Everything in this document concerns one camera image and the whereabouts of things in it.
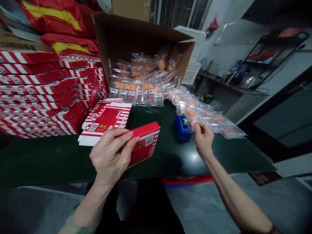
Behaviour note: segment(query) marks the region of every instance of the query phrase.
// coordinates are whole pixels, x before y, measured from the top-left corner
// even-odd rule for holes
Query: person's left hand
[[[127,169],[131,152],[139,139],[139,137],[131,139],[133,132],[128,131],[124,128],[106,131],[90,154],[92,164],[97,171],[96,181],[111,189]],[[122,151],[118,152],[123,145],[125,146]]]

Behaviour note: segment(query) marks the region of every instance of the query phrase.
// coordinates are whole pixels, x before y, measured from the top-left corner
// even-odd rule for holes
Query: red bag
[[[79,54],[100,58],[96,40],[76,38],[67,35],[46,33],[41,40],[58,55]]]
[[[74,0],[17,1],[31,25],[42,32],[96,39],[91,14],[96,12]]]

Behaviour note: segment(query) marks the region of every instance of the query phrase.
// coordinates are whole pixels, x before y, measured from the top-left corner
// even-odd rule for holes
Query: floor
[[[298,180],[285,178],[258,187],[247,174],[235,175],[233,179],[284,234],[308,233],[312,191]],[[136,181],[123,181],[119,189],[117,211],[123,219],[135,201]],[[185,233],[239,233],[213,182],[172,188],[167,193]],[[1,188],[0,199],[0,233],[55,234],[83,196]]]

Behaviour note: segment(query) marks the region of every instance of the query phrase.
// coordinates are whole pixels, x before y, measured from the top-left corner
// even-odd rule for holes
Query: box flap
[[[172,42],[181,42],[193,39],[193,37],[177,30],[137,19],[107,14],[105,12],[97,13],[96,17],[101,21],[101,23],[109,27],[132,31],[142,35],[152,35],[165,40],[170,40]]]

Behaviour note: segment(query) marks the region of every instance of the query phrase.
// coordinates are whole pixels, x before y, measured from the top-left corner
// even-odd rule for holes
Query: dark green tabletop
[[[135,107],[131,129],[157,121],[161,126],[154,155],[130,168],[123,179],[207,175],[194,138],[180,141],[175,107]],[[93,181],[91,147],[79,146],[78,135],[18,139],[0,151],[0,186],[66,184]],[[273,171],[262,152],[247,139],[226,140],[215,134],[213,152],[228,173]]]

